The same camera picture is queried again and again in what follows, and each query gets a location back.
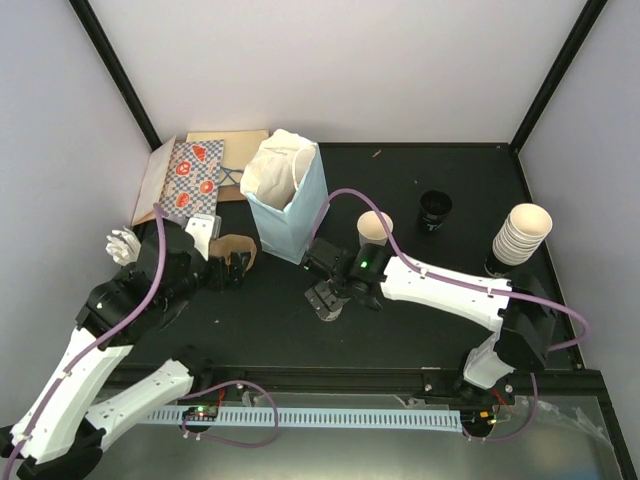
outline black metal frame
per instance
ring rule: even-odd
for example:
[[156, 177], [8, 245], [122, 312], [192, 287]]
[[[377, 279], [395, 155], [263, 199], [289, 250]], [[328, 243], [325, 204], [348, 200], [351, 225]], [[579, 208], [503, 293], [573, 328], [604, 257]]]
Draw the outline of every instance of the black metal frame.
[[[96, 17], [89, 0], [69, 0], [76, 15], [80, 19], [96, 51], [102, 58], [118, 90], [122, 94], [129, 110], [137, 121], [140, 130], [144, 134], [152, 150], [160, 147], [162, 142], [156, 133], [149, 116], [147, 115], [138, 95], [133, 88], [127, 74], [120, 63], [107, 35], [105, 34], [98, 18]], [[587, 38], [591, 28], [602, 12], [607, 0], [587, 0], [582, 12], [576, 20], [569, 36], [562, 49], [556, 57], [549, 70], [542, 86], [535, 99], [529, 107], [522, 123], [520, 124], [513, 140], [510, 144], [487, 144], [487, 143], [434, 143], [416, 144], [420, 146], [452, 146], [452, 147], [487, 147], [508, 148], [512, 154], [513, 161], [519, 170], [522, 184], [525, 186], [527, 199], [531, 200], [524, 172], [518, 153], [529, 138], [536, 123], [540, 119], [544, 109], [553, 96], [556, 88], [562, 81], [565, 73], [569, 69], [571, 62], [580, 50], [584, 40]], [[354, 147], [363, 144], [352, 144]], [[547, 249], [543, 244], [543, 252], [547, 264], [553, 271], [555, 281], [555, 294], [562, 299], [560, 285], [557, 283], [557, 276], [553, 269], [553, 263]], [[573, 327], [569, 318], [562, 317], [565, 328], [568, 332], [573, 332]], [[616, 458], [625, 479], [637, 479], [631, 455], [624, 442], [624, 437], [620, 430], [611, 399], [602, 378], [602, 374], [597, 370], [585, 370], [582, 354], [578, 347], [569, 349], [569, 354], [575, 367], [573, 371], [546, 371], [537, 375], [538, 387], [541, 395], [563, 395], [563, 396], [593, 396], [598, 399], [600, 409], [605, 419], [609, 436], [615, 448]], [[132, 368], [126, 367], [118, 369], [111, 376], [105, 387], [123, 388], [136, 383], [142, 379], [153, 368]], [[380, 393], [419, 396], [424, 392], [427, 381], [437, 382], [438, 377], [451, 377], [457, 372], [422, 371], [422, 370], [358, 370], [358, 369], [302, 369], [302, 368], [254, 368], [254, 367], [219, 367], [216, 370], [216, 378], [220, 381], [225, 379], [243, 378], [254, 381], [273, 391], [288, 392], [324, 392], [324, 393]], [[531, 383], [528, 375], [514, 374], [509, 377], [510, 384], [514, 387], [514, 392], [519, 394], [531, 394]]]

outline white wall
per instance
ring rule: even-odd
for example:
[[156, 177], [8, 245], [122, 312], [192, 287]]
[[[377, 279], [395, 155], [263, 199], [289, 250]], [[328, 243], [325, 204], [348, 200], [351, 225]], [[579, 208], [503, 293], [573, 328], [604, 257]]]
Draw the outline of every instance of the white wall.
[[68, 2], [0, 2], [0, 425], [24, 415], [131, 220], [149, 147]]
[[593, 325], [602, 369], [640, 469], [640, 3], [610, 0], [523, 150], [567, 301]]
[[93, 0], [164, 140], [507, 142], [585, 0]]

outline checkered paper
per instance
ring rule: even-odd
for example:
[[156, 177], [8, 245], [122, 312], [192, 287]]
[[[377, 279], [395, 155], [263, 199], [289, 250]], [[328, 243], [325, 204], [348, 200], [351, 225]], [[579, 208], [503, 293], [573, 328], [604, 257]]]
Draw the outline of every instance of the checkered paper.
[[176, 144], [160, 197], [162, 208], [185, 217], [215, 215], [223, 152], [224, 140]]

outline bag handle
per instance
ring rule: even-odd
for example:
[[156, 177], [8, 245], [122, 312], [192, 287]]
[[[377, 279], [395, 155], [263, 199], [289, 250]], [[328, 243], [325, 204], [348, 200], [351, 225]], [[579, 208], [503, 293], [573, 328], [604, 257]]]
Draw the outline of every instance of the bag handle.
[[313, 147], [315, 150], [315, 145], [313, 143], [310, 143], [309, 145], [305, 145], [304, 147], [301, 147], [298, 149], [296, 154], [293, 156], [293, 160], [291, 161], [291, 174], [293, 175], [293, 186], [295, 187], [296, 192], [300, 189], [300, 185], [298, 184], [298, 179], [296, 178], [296, 160], [298, 160], [298, 155], [300, 154], [300, 152], [303, 151], [305, 148], [309, 148], [309, 147]]

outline black table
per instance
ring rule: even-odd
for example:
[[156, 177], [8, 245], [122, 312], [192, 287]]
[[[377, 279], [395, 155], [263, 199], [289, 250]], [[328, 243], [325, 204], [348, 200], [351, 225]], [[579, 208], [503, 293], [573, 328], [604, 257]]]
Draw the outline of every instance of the black table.
[[[356, 188], [394, 221], [400, 247], [412, 257], [473, 275], [510, 209], [528, 200], [520, 165], [505, 147], [322, 145], [329, 191]], [[454, 207], [440, 231], [415, 229], [418, 199], [428, 189], [449, 193]], [[332, 202], [319, 235], [358, 248], [356, 220], [366, 205], [355, 197]], [[218, 206], [222, 234], [258, 234], [246, 202]], [[539, 249], [518, 267], [558, 299], [548, 255]], [[201, 291], [181, 316], [136, 345], [120, 370], [156, 368], [193, 344], [216, 365], [260, 368], [459, 368], [488, 332], [468, 320], [406, 302], [385, 301], [374, 312], [349, 302], [334, 322], [322, 322], [304, 297], [314, 278], [299, 266], [262, 252], [239, 291]], [[555, 339], [572, 338], [558, 322]], [[567, 351], [550, 355], [548, 368], [571, 369]]]

